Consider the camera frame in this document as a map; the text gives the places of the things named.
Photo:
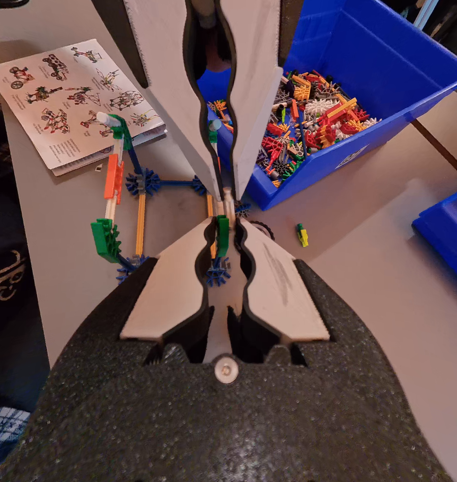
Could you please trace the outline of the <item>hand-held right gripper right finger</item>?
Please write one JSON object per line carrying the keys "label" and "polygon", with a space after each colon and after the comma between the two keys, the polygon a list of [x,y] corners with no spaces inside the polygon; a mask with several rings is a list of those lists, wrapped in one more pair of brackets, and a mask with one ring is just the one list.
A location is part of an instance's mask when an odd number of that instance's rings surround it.
{"label": "hand-held right gripper right finger", "polygon": [[300,358],[295,344],[330,341],[308,289],[306,264],[253,224],[238,220],[235,241],[246,277],[239,316],[227,317],[232,353],[245,363],[263,363],[275,346]]}

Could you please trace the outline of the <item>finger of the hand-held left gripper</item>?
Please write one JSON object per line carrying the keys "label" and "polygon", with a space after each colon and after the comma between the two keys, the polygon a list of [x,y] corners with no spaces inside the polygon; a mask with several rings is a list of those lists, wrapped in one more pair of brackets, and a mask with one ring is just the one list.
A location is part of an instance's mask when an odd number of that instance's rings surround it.
{"label": "finger of the hand-held left gripper", "polygon": [[231,167],[241,199],[256,164],[282,77],[279,66],[280,1],[220,1],[233,38],[235,69],[229,105],[236,128]]}
{"label": "finger of the hand-held left gripper", "polygon": [[124,1],[147,77],[148,100],[195,174],[218,201],[223,185],[208,138],[208,108],[193,69],[196,14],[191,1]]}

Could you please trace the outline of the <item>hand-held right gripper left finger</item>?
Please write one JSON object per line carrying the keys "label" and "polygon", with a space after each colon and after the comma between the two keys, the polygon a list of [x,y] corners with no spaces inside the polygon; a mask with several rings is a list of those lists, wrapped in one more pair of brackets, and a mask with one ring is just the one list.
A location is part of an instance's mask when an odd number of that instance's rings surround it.
{"label": "hand-held right gripper left finger", "polygon": [[153,268],[120,339],[179,344],[190,362],[203,362],[212,319],[203,277],[214,242],[215,218],[207,218],[150,262]]}

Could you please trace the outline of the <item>pile of colourful construction pieces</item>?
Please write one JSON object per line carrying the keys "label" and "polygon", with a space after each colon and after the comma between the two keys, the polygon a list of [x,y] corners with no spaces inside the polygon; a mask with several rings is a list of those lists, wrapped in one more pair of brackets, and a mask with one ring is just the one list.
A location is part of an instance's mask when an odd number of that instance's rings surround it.
{"label": "pile of colourful construction pieces", "polygon": [[312,71],[281,73],[268,114],[255,172],[278,191],[308,158],[382,122],[332,77]]}

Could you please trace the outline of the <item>construction toy frame model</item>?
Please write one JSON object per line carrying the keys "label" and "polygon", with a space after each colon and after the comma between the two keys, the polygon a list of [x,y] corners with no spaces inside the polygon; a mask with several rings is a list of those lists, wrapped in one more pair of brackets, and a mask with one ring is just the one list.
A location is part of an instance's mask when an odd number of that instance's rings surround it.
{"label": "construction toy frame model", "polygon": [[[163,181],[152,170],[143,168],[135,153],[132,137],[125,120],[117,115],[120,127],[109,128],[115,140],[113,153],[109,156],[107,166],[104,199],[106,211],[104,218],[99,218],[91,223],[91,229],[97,253],[110,263],[119,264],[118,283],[126,280],[148,258],[143,253],[144,223],[146,212],[146,197],[153,195],[162,186],[191,186],[198,194],[207,195],[208,217],[217,219],[216,240],[210,248],[210,267],[206,272],[207,285],[221,286],[230,278],[229,258],[226,256],[229,241],[229,220],[226,215],[215,216],[213,204],[216,199],[208,193],[201,180],[195,176],[192,181]],[[131,258],[121,254],[119,232],[115,223],[116,208],[121,202],[122,189],[126,187],[129,194],[138,199],[137,230],[135,255]],[[235,215],[241,215],[241,208],[236,207]]]}

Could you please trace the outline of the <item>blue plastic parts bin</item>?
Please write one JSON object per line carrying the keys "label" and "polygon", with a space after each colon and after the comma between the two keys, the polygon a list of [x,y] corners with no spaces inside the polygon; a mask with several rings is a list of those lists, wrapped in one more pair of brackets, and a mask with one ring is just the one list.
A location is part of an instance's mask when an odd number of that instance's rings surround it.
{"label": "blue plastic parts bin", "polygon": [[375,126],[309,155],[279,188],[258,166],[246,191],[268,210],[378,148],[457,89],[457,57],[379,1],[305,1],[285,71],[315,69]]}

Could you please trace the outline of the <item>grey toy wheel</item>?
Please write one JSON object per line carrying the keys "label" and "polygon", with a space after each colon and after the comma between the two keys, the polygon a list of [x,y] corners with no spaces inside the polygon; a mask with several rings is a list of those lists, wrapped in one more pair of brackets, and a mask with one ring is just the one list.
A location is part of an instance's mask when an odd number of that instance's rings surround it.
{"label": "grey toy wheel", "polygon": [[271,230],[271,228],[263,223],[263,222],[260,222],[260,221],[256,221],[256,220],[251,220],[250,223],[252,225],[254,225],[259,231],[261,231],[263,234],[265,234],[268,238],[272,239],[273,241],[275,241],[275,236],[274,236],[274,233],[273,231]]}

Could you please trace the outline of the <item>illustrated instruction booklet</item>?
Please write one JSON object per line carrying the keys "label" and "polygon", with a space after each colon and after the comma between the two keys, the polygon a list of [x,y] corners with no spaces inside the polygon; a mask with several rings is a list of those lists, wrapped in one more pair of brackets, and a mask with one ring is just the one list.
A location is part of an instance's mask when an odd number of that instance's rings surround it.
{"label": "illustrated instruction booklet", "polygon": [[0,94],[55,176],[112,154],[99,111],[123,117],[134,146],[167,132],[96,39],[1,63]]}

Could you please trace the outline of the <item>black printed t-shirt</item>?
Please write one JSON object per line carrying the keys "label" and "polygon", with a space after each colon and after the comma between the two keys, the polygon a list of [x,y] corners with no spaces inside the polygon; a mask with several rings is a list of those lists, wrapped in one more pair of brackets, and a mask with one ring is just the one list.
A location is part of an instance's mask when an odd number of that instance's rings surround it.
{"label": "black printed t-shirt", "polygon": [[49,370],[0,99],[0,406],[32,413]]}

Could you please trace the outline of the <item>empty blue plastic bin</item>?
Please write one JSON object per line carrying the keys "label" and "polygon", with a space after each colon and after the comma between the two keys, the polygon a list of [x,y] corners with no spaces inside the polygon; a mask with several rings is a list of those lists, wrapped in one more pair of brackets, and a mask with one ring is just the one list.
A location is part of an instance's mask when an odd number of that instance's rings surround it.
{"label": "empty blue plastic bin", "polygon": [[457,192],[421,212],[412,226],[457,275]]}

